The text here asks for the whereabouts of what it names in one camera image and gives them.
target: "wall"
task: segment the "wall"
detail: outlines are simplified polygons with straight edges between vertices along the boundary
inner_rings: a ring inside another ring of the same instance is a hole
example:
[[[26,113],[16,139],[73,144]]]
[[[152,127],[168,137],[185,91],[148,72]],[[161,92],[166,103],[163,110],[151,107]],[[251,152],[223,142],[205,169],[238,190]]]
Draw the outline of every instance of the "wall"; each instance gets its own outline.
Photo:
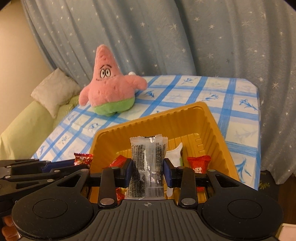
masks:
[[[0,133],[31,102],[32,90],[50,74],[20,0],[0,11]]]

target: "dark wooden floor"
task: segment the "dark wooden floor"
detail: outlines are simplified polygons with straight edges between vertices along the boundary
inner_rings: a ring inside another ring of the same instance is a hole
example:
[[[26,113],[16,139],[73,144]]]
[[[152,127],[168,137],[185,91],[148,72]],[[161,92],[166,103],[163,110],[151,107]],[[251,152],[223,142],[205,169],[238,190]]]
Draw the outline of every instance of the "dark wooden floor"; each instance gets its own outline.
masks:
[[[278,203],[284,212],[284,223],[296,224],[296,177],[291,176],[279,188]]]

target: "floor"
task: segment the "floor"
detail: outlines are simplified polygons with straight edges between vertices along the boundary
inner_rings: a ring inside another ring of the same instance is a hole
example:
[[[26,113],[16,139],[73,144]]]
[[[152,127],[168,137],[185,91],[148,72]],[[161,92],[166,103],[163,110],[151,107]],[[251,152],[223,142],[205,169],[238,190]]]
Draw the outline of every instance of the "floor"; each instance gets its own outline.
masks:
[[[296,177],[291,176],[281,185],[276,185],[271,174],[263,171],[260,174],[260,192],[278,201],[284,212],[284,223],[296,224]]]

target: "sofa armrest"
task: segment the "sofa armrest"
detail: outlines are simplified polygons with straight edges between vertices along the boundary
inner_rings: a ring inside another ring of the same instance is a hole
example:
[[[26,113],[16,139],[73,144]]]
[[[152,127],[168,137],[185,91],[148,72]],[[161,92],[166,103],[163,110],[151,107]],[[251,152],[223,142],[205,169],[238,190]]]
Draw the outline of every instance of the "sofa armrest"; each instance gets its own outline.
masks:
[[[50,113],[33,101],[0,135],[0,160],[31,158],[53,131],[53,122]]]

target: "plush toy's eye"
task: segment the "plush toy's eye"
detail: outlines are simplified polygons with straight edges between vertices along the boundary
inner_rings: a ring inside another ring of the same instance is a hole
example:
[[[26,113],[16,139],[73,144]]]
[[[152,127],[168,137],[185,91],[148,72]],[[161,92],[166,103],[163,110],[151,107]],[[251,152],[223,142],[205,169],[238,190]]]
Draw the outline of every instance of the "plush toy's eye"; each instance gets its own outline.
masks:
[[[102,70],[101,70],[101,79],[104,78],[104,77],[105,77],[105,70],[102,69]]]
[[[106,73],[106,76],[107,76],[107,77],[110,77],[110,75],[111,75],[111,71],[110,71],[110,69],[106,69],[106,70],[105,70],[105,73]]]

